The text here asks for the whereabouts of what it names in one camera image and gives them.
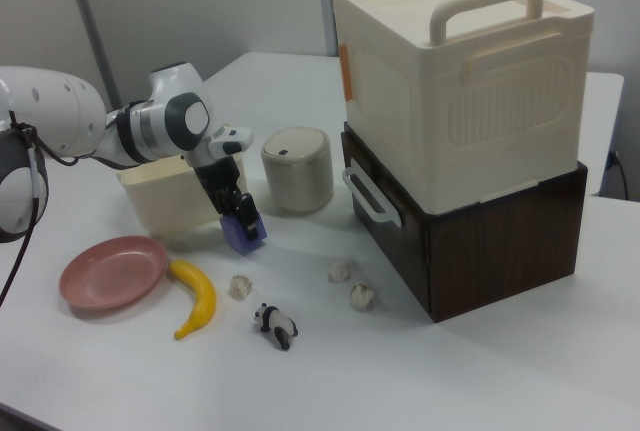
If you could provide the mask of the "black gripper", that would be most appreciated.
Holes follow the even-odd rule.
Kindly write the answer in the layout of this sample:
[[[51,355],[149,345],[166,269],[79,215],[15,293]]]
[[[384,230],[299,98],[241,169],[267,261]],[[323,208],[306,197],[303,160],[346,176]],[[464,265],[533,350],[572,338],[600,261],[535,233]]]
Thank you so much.
[[[234,215],[238,209],[238,219],[247,240],[256,240],[260,216],[253,197],[240,191],[237,184],[240,171],[234,157],[224,157],[212,164],[196,167],[194,171],[216,211],[227,216]]]

